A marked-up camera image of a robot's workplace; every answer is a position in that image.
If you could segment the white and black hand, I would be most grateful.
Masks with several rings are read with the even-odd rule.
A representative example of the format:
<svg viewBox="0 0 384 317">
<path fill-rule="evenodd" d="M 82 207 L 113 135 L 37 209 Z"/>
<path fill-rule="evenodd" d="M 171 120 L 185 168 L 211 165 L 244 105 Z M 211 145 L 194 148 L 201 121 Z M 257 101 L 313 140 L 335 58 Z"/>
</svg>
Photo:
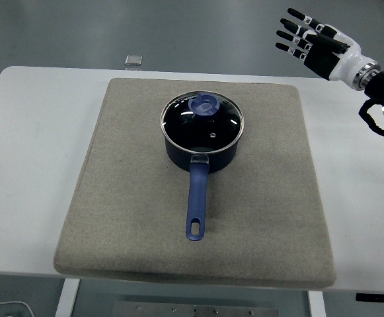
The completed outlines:
<svg viewBox="0 0 384 317">
<path fill-rule="evenodd" d="M 288 14 L 300 23 L 282 18 L 284 29 L 276 35 L 286 43 L 277 42 L 276 47 L 300 60 L 319 77 L 342 81 L 361 91 L 380 72 L 378 62 L 364 56 L 360 45 L 337 28 L 293 8 L 288 9 Z"/>
</svg>

